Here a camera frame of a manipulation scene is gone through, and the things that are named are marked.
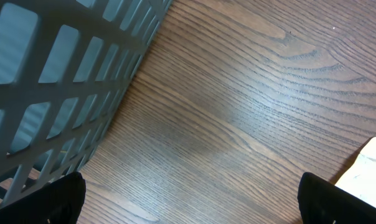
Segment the beige pet treat bag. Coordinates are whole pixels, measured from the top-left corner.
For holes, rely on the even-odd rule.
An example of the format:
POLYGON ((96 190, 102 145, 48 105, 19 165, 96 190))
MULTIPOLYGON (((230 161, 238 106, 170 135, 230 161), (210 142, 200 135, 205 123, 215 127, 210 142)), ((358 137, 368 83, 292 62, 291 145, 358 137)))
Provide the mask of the beige pet treat bag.
POLYGON ((376 208, 376 137, 365 144, 335 186, 376 208))

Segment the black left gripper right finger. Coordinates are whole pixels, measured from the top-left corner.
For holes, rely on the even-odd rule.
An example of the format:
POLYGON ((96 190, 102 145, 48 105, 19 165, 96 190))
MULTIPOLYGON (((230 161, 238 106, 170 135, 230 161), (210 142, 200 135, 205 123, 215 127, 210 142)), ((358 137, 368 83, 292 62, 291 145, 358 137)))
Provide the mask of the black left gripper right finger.
POLYGON ((375 207, 310 172, 300 180, 298 203, 304 224, 376 223, 375 207))

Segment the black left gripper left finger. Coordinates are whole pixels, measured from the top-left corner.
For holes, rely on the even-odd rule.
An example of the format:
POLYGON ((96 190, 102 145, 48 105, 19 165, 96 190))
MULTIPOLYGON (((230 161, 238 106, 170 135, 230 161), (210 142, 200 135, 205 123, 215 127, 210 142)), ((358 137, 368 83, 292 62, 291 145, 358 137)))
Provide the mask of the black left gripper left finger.
POLYGON ((0 209, 0 224, 76 223, 85 202, 86 182, 72 172, 0 209))

